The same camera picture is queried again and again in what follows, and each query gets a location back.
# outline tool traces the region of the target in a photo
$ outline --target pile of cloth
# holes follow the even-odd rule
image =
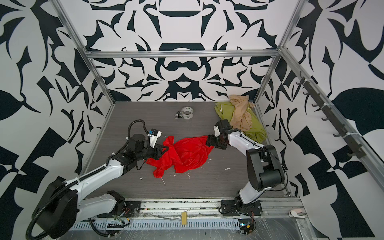
[[[229,100],[215,104],[217,115],[221,120],[227,119],[233,128],[240,129],[247,137],[262,143],[266,139],[266,131],[252,111],[255,105],[248,101],[249,96],[229,95]]]
[[[253,103],[248,102],[249,96],[230,95],[230,102],[215,104],[215,111],[221,118],[227,119],[233,128],[240,129],[246,136],[262,143],[266,139],[266,132],[262,124],[253,113]],[[176,173],[183,173],[201,167],[208,159],[213,147],[205,144],[207,136],[188,137],[174,144],[174,137],[169,136],[163,142],[169,150],[159,159],[149,158],[147,163],[156,167],[155,177],[162,177],[164,171],[175,166]]]
[[[213,147],[207,147],[205,144],[207,136],[187,137],[175,144],[173,141],[174,137],[169,136],[163,142],[163,145],[169,147],[169,150],[158,161],[152,158],[148,159],[147,163],[156,167],[153,176],[162,177],[164,171],[173,165],[176,173],[183,173],[201,167],[207,161],[208,155],[213,149]]]

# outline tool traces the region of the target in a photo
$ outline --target yellow block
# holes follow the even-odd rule
[[[181,213],[181,225],[186,225],[187,224],[187,212],[182,212]]]

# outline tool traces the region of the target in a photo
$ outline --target roll of tape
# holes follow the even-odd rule
[[[191,107],[183,107],[181,109],[181,115],[183,116],[184,119],[191,119],[193,117],[193,108]]]

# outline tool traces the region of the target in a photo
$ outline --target robotic arm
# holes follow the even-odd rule
[[[142,134],[130,136],[131,127],[142,122],[147,139]],[[116,153],[108,157],[105,164],[75,179],[52,182],[41,197],[32,214],[27,231],[27,239],[41,239],[47,235],[58,238],[66,233],[75,223],[90,219],[93,216],[114,212],[119,215],[124,207],[124,197],[115,191],[91,199],[83,200],[88,194],[118,178],[134,167],[140,170],[137,162],[148,158],[158,160],[168,147],[156,144],[161,132],[152,129],[147,131],[143,120],[133,121],[128,127],[127,142]],[[44,232],[33,237],[33,226],[37,223]]]
[[[284,182],[283,165],[275,147],[253,141],[239,129],[233,129],[226,119],[217,122],[214,131],[215,135],[208,135],[207,146],[226,149],[230,145],[247,157],[249,181],[236,197],[240,206],[255,202],[266,190]]]

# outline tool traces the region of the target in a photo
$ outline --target tan fabric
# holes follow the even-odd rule
[[[233,116],[231,119],[231,126],[233,128],[238,128],[241,131],[248,131],[252,128],[252,117],[247,108],[253,108],[255,105],[248,102],[249,96],[238,96],[238,95],[229,95],[229,100],[232,105],[235,106],[233,111]]]

